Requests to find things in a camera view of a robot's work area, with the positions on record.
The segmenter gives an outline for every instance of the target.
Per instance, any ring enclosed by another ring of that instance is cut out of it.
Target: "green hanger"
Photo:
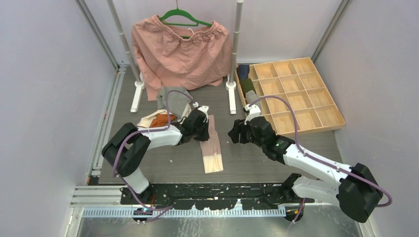
[[[164,22],[163,24],[165,24],[165,25],[172,25],[172,26],[198,26],[199,24],[205,25],[205,26],[212,26],[212,24],[210,24],[210,23],[207,23],[205,21],[200,21],[200,20],[195,19],[187,11],[184,11],[184,10],[179,9],[179,7],[177,6],[177,0],[176,0],[176,9],[173,9],[173,10],[170,10],[170,11],[166,12],[166,14],[164,14],[164,16],[160,17],[159,20],[160,21],[164,21],[164,20],[168,19],[171,16],[184,16],[184,17],[188,18],[189,20],[195,22],[195,24],[168,23],[168,22]],[[182,38],[188,39],[189,36],[182,36]]]

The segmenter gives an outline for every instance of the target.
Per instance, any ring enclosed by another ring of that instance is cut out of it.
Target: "gray cloth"
[[[253,90],[248,91],[246,93],[246,101],[247,101],[248,104],[250,104],[251,102],[257,100],[258,98],[259,98],[259,96]],[[256,105],[259,106],[259,108],[261,109],[261,107],[260,107],[260,101],[256,102]]]
[[[184,87],[170,87],[170,86],[162,86],[162,89],[157,94],[157,109],[162,110],[166,109],[166,94],[170,90],[179,90],[188,95],[188,91]],[[183,116],[188,116],[188,110],[190,110],[189,103],[191,100],[186,97],[185,95],[177,92],[170,93],[169,95],[169,112],[175,115],[178,120],[181,120]]]

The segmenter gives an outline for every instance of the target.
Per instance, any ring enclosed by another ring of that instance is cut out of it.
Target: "white wall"
[[[60,237],[115,69],[73,0],[0,7],[0,235]]]
[[[105,0],[85,0],[118,62],[128,63]],[[178,0],[179,8],[206,22],[215,20],[234,30],[235,0]],[[267,62],[311,57],[340,0],[245,0],[238,62]],[[175,0],[114,0],[131,44],[135,22],[176,8]],[[176,22],[175,17],[168,19]]]
[[[346,119],[343,158],[394,197],[373,213],[383,237],[419,233],[418,12],[416,0],[353,1],[316,62]]]

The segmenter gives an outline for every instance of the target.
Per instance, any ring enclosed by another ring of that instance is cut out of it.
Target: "white pole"
[[[228,98],[230,102],[230,114],[236,114],[236,97],[234,95],[234,90],[237,85],[234,81],[234,75],[236,70],[236,61],[237,61],[237,49],[239,45],[239,33],[240,33],[240,21],[242,18],[242,6],[244,0],[237,0],[236,6],[236,21],[234,26],[234,36],[233,36],[233,53],[231,55],[231,68],[230,75],[228,76],[228,81],[225,84],[225,88],[228,90]]]
[[[121,37],[122,44],[124,45],[125,53],[128,56],[129,64],[131,65],[132,71],[135,76],[135,94],[131,105],[131,112],[135,113],[138,111],[140,105],[141,92],[144,89],[144,82],[142,81],[142,74],[135,64],[134,57],[131,54],[131,48],[129,47],[128,41],[126,40],[124,29],[122,28],[121,21],[119,20],[117,10],[115,9],[114,2],[107,0],[109,8],[114,18],[115,25],[118,28],[119,36]]]

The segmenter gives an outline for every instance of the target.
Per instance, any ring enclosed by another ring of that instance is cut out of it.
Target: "wooden organizer box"
[[[345,125],[345,120],[310,58],[253,64],[250,65],[249,78],[259,96],[276,95],[291,105],[297,118],[299,134],[335,130]],[[237,73],[235,80],[245,105]],[[262,115],[277,134],[294,133],[292,114],[282,101],[267,98],[260,101],[260,106]]]

